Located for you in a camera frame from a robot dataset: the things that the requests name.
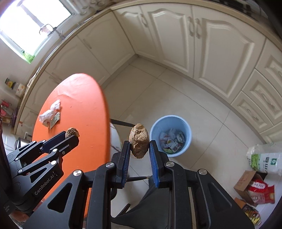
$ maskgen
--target cabinet door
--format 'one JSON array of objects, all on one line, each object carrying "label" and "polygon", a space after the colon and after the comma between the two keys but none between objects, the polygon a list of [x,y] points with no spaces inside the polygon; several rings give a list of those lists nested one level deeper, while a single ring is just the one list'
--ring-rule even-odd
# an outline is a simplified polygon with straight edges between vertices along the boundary
[{"label": "cabinet door", "polygon": [[241,91],[231,105],[243,115],[258,132],[262,132],[273,126],[266,114],[244,92]]},{"label": "cabinet door", "polygon": [[77,36],[110,74],[134,55],[125,33],[112,12],[94,21]]},{"label": "cabinet door", "polygon": [[189,77],[194,68],[194,28],[191,6],[178,3],[141,5],[157,46],[160,62]]},{"label": "cabinet door", "polygon": [[282,141],[282,122],[260,133],[267,143]]},{"label": "cabinet door", "polygon": [[192,8],[194,79],[231,103],[254,69],[265,37],[230,15],[200,6]]},{"label": "cabinet door", "polygon": [[64,80],[75,73],[86,73],[99,84],[102,84],[110,76],[76,36],[51,60],[46,72],[60,80]]},{"label": "cabinet door", "polygon": [[268,39],[256,69],[282,94],[282,52]]},{"label": "cabinet door", "polygon": [[282,121],[282,97],[267,79],[254,69],[243,88],[275,125]]},{"label": "cabinet door", "polygon": [[28,107],[24,107],[19,119],[16,135],[23,138],[25,136],[25,132],[32,135],[38,115],[39,113],[29,109]]},{"label": "cabinet door", "polygon": [[114,11],[128,36],[134,51],[153,60],[158,60],[156,47],[140,6],[130,6]]},{"label": "cabinet door", "polygon": [[46,99],[57,86],[58,82],[55,78],[44,71],[31,90],[25,106],[39,113]]}]

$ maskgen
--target white plastic bag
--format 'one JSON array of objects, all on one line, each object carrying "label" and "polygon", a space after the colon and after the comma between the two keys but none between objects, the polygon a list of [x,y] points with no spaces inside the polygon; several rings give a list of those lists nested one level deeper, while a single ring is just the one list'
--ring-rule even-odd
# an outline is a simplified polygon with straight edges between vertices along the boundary
[{"label": "white plastic bag", "polygon": [[50,107],[50,110],[45,111],[43,114],[39,115],[39,121],[44,122],[48,121],[50,122],[52,118],[57,114],[58,110],[61,109],[61,103],[60,100],[56,100]]},{"label": "white plastic bag", "polygon": [[256,171],[282,175],[282,142],[250,147],[247,158]]}]

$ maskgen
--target orange table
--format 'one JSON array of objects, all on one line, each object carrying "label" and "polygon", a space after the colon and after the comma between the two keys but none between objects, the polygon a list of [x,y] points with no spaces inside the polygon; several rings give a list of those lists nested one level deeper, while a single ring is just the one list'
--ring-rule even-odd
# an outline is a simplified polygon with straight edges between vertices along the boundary
[{"label": "orange table", "polygon": [[98,83],[86,74],[74,74],[61,82],[45,101],[40,114],[61,101],[61,119],[49,130],[37,119],[32,140],[48,140],[70,127],[79,131],[79,145],[63,157],[63,177],[47,198],[74,170],[95,170],[109,161],[110,120],[104,94]]}]

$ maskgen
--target window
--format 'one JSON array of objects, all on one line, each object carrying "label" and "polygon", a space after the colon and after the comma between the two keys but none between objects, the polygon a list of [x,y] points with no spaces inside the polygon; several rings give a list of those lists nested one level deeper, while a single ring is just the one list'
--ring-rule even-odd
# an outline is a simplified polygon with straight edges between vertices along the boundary
[{"label": "window", "polygon": [[60,0],[16,0],[0,18],[0,36],[13,50],[31,62],[44,44],[46,24],[57,27],[71,13]]}]

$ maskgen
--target drawer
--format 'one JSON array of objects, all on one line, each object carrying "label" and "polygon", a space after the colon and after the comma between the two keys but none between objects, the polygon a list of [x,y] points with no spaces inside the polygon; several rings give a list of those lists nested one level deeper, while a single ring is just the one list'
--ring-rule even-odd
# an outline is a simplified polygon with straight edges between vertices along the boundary
[{"label": "drawer", "polygon": [[258,132],[262,132],[273,126],[266,114],[244,92],[241,91],[231,105],[243,115]]},{"label": "drawer", "polygon": [[255,68],[282,94],[282,52],[268,39]]},{"label": "drawer", "polygon": [[38,115],[39,114],[37,112],[27,107],[24,107],[21,117],[19,119],[16,135],[24,137],[25,132],[28,132],[28,134],[32,135]]},{"label": "drawer", "polygon": [[256,69],[242,91],[262,109],[274,125],[282,121],[282,97]]},{"label": "drawer", "polygon": [[282,141],[282,122],[260,133],[267,143]]}]

